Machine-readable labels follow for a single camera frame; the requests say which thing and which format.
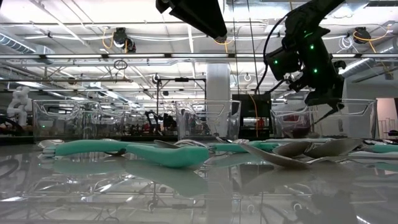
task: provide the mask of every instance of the ceiling light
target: ceiling light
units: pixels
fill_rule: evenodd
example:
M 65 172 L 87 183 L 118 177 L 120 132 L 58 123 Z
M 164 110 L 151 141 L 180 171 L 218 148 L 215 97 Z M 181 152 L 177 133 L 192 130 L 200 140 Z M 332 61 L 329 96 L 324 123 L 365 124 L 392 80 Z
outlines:
M 105 185 L 104 187 L 101 188 L 101 190 L 99 192 L 104 192 L 105 190 L 108 190 L 111 187 L 112 187 L 112 184 Z
M 112 91 L 107 91 L 105 94 L 107 94 L 108 96 L 110 96 L 110 97 L 112 97 L 114 99 L 118 99 L 119 98 L 119 96 L 116 93 L 112 92 Z
M 71 97 L 71 99 L 73 99 L 73 100 L 87 100 L 86 98 L 77 97 L 77 96 Z
M 21 85 L 33 87 L 33 88 L 41 88 L 41 87 L 43 87 L 42 85 L 37 84 L 37 83 L 33 83 L 33 82 L 17 82 L 17 83 L 21 84 Z
M 106 49 L 99 49 L 100 51 L 106 52 L 107 54 L 109 54 L 109 52 Z
M 175 58 L 226 58 L 228 54 L 172 54 Z
M 355 66 L 361 65 L 362 63 L 367 62 L 368 60 L 370 60 L 370 58 L 364 58 L 355 63 L 349 64 L 345 69 L 341 69 L 339 74 L 342 75 L 342 74 L 348 72 L 349 70 L 351 70 L 352 68 L 354 68 Z
M 109 58 L 160 58 L 164 54 L 111 54 Z
M 244 81 L 246 81 L 246 82 L 251 81 L 251 76 L 248 73 L 244 76 Z
M 40 59 L 38 55 L 0 55 L 0 59 L 20 59 L 21 57 L 24 59 Z
M 46 55 L 47 58 L 102 58 L 102 55 Z

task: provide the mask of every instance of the clear plastic bin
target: clear plastic bin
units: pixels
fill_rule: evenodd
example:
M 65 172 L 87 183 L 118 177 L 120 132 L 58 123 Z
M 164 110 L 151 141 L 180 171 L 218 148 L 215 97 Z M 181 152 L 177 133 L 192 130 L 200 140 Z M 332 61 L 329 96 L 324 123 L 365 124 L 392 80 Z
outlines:
M 271 110 L 275 138 L 376 137 L 376 100 L 341 100 L 345 107 L 319 121 L 331 110 L 328 105 L 302 110 Z
M 101 139 L 123 134 L 125 112 L 104 112 L 95 101 L 35 100 L 34 139 Z
M 235 140 L 239 135 L 240 101 L 176 101 L 178 139 Z

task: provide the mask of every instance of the silver spoon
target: silver spoon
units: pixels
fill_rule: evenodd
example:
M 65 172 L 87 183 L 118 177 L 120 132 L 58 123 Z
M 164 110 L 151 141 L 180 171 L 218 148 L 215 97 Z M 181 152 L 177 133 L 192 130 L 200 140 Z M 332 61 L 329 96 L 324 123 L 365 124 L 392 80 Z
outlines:
M 313 149 L 308 149 L 304 155 L 317 159 L 326 156 L 341 156 L 354 150 L 362 144 L 362 139 L 337 139 L 328 141 Z
M 168 143 L 168 142 L 164 142 L 161 140 L 154 140 L 154 143 L 159 146 L 159 147 L 163 147 L 166 149 L 178 149 L 180 146 L 176 146 L 174 144 Z
M 317 163 L 317 162 L 323 162 L 323 161 L 340 161 L 340 160 L 352 160 L 352 159 L 374 159 L 372 157 L 368 156 L 326 156 L 318 159 L 313 159 L 311 161 L 303 162 L 303 161 L 298 161 L 295 159 L 291 159 L 288 157 L 276 155 L 276 154 L 271 154 L 268 152 L 265 152 L 261 149 L 258 149 L 256 147 L 250 146 L 250 145 L 241 145 L 247 152 L 260 157 L 261 159 L 264 159 L 265 161 L 271 162 L 275 165 L 281 166 L 281 167 L 286 167 L 286 168 L 296 168 L 296 169 L 305 169 L 309 168 L 311 164 Z M 377 159 L 380 160 L 397 160 L 397 158 L 391 158 L 391 157 L 378 157 Z
M 293 158 L 302 155 L 305 151 L 311 150 L 314 146 L 312 142 L 293 142 L 276 147 L 272 152 L 280 156 Z

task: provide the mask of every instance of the orange cable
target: orange cable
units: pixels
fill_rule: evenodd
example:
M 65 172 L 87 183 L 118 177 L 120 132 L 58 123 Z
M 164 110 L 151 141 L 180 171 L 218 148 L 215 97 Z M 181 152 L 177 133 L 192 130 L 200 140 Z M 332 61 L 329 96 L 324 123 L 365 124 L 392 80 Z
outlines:
M 387 32 L 386 32 L 383 36 L 378 37 L 378 38 L 375 38 L 375 39 L 364 39 L 364 38 L 357 37 L 357 36 L 355 35 L 355 34 L 357 33 L 356 31 L 354 32 L 353 36 L 354 36 L 355 38 L 357 38 L 358 40 L 363 40 L 363 41 L 375 41 L 375 40 L 380 40 L 380 39 L 385 38 L 386 35 L 388 34 L 388 30 L 389 30 L 389 29 L 390 29 L 390 27 L 387 27 Z
M 249 94 L 249 96 L 250 96 L 250 98 L 251 98 L 251 100 L 253 101 L 253 103 L 254 103 L 254 111 L 256 112 L 256 137 L 258 138 L 259 137 L 259 123 L 258 123 L 258 115 L 257 115 L 257 105 L 256 105 L 256 102 L 254 101 L 254 99 L 253 99 L 253 97 Z
M 376 53 L 377 53 L 377 52 L 376 52 L 376 49 L 374 48 L 374 46 L 373 46 L 373 44 L 372 44 L 371 41 L 369 41 L 369 44 L 370 44 L 370 46 L 371 46 L 373 52 L 376 54 Z M 386 66 L 383 62 L 381 62 L 381 64 L 382 64 L 383 67 L 384 67 L 384 71 L 387 72 L 391 77 L 394 77 L 394 75 L 388 70 L 387 66 Z
M 113 34 L 114 34 L 114 32 L 112 32 L 111 46 L 107 46 L 107 45 L 105 44 L 105 33 L 106 33 L 106 29 L 104 30 L 104 34 L 103 34 L 103 36 L 102 36 L 102 37 L 103 37 L 103 38 L 102 38 L 102 44 L 104 45 L 105 48 L 111 49 L 112 46 L 113 46 Z

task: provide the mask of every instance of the humanoid robot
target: humanoid robot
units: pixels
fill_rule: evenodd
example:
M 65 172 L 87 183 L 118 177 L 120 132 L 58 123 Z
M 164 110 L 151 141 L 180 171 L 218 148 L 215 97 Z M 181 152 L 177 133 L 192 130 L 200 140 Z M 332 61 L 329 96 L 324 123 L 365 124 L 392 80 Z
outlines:
M 27 112 L 32 111 L 32 99 L 28 97 L 29 92 L 30 88 L 27 86 L 18 87 L 17 91 L 12 93 L 12 101 L 7 108 L 7 116 L 13 118 L 17 114 L 18 124 L 21 127 L 26 126 Z

